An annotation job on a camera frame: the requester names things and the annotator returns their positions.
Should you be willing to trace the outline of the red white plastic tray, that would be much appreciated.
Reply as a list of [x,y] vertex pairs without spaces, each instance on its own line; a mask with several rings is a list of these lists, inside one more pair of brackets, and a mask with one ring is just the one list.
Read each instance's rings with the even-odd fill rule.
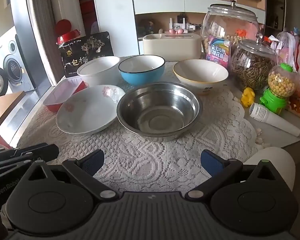
[[43,105],[52,113],[57,113],[60,107],[72,95],[86,88],[81,77],[65,78],[54,87],[44,100]]

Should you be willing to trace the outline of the stainless steel bowl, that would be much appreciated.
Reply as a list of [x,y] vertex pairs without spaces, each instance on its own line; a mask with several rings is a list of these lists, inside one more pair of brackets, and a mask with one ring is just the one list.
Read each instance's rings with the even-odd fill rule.
[[121,125],[151,141],[171,141],[200,119],[203,104],[187,87],[155,82],[129,90],[117,104]]

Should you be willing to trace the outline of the white bowl yellow rim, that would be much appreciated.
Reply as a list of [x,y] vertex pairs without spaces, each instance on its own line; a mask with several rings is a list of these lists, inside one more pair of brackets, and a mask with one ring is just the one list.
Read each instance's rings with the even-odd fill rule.
[[173,73],[185,86],[198,94],[221,88],[229,77],[228,70],[212,61],[190,59],[177,62],[173,66]]

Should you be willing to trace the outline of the white paper bowl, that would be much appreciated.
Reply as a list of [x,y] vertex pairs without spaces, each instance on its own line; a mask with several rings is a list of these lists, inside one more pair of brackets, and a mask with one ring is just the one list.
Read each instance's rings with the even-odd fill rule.
[[77,74],[88,87],[117,85],[121,79],[119,62],[120,58],[116,56],[99,57],[80,66]]

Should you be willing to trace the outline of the blue enamel bowl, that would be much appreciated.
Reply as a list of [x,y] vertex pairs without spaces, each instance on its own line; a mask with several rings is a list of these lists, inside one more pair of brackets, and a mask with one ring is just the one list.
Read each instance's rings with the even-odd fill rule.
[[119,63],[122,78],[133,86],[157,82],[165,70],[165,59],[158,55],[136,55]]

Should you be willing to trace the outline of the white lace tablecloth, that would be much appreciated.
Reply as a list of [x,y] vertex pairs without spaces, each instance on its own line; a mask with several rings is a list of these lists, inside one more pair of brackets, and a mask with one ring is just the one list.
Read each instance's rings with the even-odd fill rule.
[[41,106],[31,119],[18,147],[55,144],[59,155],[53,161],[81,159],[94,150],[104,152],[104,165],[95,178],[112,190],[186,193],[209,179],[200,155],[210,150],[218,156],[247,161],[258,149],[257,133],[244,117],[244,108],[234,100],[229,86],[202,97],[200,120],[172,141],[151,141],[125,129],[115,120],[95,134],[74,135],[61,131],[56,114]]

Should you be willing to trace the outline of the white floral plate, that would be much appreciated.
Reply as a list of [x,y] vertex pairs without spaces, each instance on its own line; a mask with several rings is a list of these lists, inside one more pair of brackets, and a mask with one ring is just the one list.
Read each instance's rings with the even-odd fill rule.
[[116,119],[117,104],[125,91],[114,85],[88,87],[72,95],[56,115],[56,125],[72,135],[94,134],[106,129]]

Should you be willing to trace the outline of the washing machine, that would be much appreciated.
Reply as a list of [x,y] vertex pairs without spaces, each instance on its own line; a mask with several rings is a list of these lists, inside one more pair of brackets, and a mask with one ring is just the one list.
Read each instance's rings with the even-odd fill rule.
[[0,37],[0,68],[8,78],[7,94],[35,89],[21,55],[15,26]]

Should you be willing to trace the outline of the black snack bag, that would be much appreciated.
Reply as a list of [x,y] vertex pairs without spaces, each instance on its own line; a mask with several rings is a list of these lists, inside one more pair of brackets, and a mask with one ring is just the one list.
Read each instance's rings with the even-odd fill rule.
[[78,68],[93,59],[114,55],[107,31],[64,42],[58,49],[66,78],[77,76]]

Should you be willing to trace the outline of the pink marshmallow bag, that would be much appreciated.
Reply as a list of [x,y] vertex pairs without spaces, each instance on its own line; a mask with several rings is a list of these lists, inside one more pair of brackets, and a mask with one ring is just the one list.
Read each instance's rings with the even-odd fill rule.
[[227,68],[231,59],[231,42],[212,35],[208,39],[206,59]]

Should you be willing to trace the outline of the cream tissue box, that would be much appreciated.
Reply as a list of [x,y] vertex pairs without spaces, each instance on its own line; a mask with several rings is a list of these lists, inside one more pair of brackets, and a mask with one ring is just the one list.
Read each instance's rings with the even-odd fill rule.
[[143,53],[158,55],[165,61],[200,59],[202,38],[197,34],[149,34],[143,37]]

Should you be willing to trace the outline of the pink plastic bag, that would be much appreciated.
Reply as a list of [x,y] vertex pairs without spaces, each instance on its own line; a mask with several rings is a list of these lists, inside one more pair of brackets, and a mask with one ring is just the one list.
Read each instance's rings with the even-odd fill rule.
[[300,31],[282,31],[276,38],[279,43],[276,46],[279,63],[286,63],[293,68],[294,72],[300,73]]

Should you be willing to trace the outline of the red trash bin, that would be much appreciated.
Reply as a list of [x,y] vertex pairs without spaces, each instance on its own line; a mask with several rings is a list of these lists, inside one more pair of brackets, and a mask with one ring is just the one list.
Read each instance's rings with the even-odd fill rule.
[[71,22],[66,19],[58,21],[55,25],[57,35],[57,45],[80,37],[81,32],[78,29],[72,29]]

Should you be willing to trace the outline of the large glass jar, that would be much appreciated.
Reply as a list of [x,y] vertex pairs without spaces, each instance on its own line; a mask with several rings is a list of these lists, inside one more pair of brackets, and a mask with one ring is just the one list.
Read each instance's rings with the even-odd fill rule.
[[230,41],[231,44],[256,38],[260,31],[256,14],[236,3],[237,0],[230,0],[230,4],[215,3],[207,8],[200,33],[204,54],[207,53],[211,36]]

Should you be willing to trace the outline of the white wifi router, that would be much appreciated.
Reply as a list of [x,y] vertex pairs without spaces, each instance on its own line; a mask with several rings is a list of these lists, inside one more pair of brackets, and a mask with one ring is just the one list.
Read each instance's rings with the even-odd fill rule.
[[202,27],[198,23],[190,23],[186,15],[178,15],[176,18],[170,17],[169,28],[170,29],[183,29],[184,31],[197,31]]

